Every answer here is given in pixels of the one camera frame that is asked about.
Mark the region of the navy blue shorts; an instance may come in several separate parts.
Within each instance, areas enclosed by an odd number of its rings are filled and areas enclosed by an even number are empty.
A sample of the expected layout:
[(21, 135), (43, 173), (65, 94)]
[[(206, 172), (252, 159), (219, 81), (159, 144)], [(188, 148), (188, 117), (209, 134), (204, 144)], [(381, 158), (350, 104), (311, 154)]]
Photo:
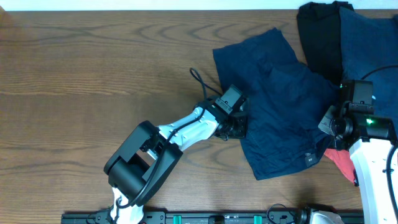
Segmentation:
[(273, 28), (213, 50), (222, 90), (249, 98), (243, 153), (257, 180), (294, 174), (320, 162), (331, 138), (318, 125), (338, 99), (338, 87), (299, 62)]

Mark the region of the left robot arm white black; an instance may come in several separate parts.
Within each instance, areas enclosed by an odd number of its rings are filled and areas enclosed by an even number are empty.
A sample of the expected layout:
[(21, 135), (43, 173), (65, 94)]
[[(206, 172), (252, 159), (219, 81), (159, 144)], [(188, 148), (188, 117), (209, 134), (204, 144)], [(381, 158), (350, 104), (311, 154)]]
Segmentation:
[(225, 141), (244, 138), (247, 107), (245, 99), (208, 98), (173, 123), (140, 123), (104, 166), (114, 194), (111, 223), (139, 223), (144, 204), (160, 189), (190, 146), (212, 136)]

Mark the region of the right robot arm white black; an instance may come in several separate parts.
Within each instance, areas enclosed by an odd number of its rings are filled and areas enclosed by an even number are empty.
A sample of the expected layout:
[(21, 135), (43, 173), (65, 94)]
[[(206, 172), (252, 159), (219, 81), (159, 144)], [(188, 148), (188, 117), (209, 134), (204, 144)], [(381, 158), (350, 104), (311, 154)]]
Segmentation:
[(365, 223), (397, 223), (397, 134), (391, 119), (371, 105), (330, 106), (318, 128), (349, 151), (359, 184)]

